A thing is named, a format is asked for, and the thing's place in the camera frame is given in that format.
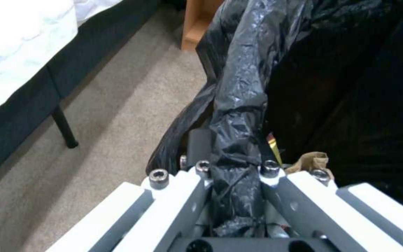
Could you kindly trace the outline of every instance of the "bed frame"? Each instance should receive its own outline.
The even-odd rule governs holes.
[[[77,147],[60,101],[157,10],[159,0],[123,0],[93,16],[77,36],[0,106],[0,165],[49,115],[65,143]]]

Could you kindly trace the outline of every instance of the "tan cloth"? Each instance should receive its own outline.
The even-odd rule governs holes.
[[[313,169],[321,169],[329,174],[331,179],[334,179],[334,175],[331,170],[326,168],[329,158],[326,153],[311,152],[303,154],[296,163],[289,168],[285,169],[286,174],[295,173],[299,171],[310,172]]]

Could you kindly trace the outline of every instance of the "bed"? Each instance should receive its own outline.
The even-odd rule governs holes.
[[[144,24],[158,0],[18,0],[0,6],[0,164],[49,115],[66,145],[77,146],[60,101]]]

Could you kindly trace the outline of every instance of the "screw hole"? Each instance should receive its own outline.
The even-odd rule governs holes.
[[[209,162],[208,161],[200,161],[199,165],[202,168],[209,167]]]
[[[277,168],[278,167],[278,163],[276,163],[273,160],[265,160],[264,162],[264,166],[268,167],[268,168]]]
[[[312,247],[304,241],[293,241],[288,246],[289,252],[314,252]]]
[[[157,179],[161,179],[162,177],[164,177],[164,172],[162,171],[155,171],[153,173],[153,175],[157,178]]]
[[[197,239],[186,247],[186,252],[213,252],[213,250],[207,241]]]

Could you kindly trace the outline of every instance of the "black metal leg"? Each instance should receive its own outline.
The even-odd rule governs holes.
[[[60,106],[57,106],[54,111],[52,112],[52,117],[54,121],[63,135],[63,138],[66,142],[66,146],[70,149],[75,148],[79,145],[79,143],[74,138],[72,134],[71,128],[69,128],[69,124],[66,121],[66,117],[64,117],[63,111],[61,110]]]

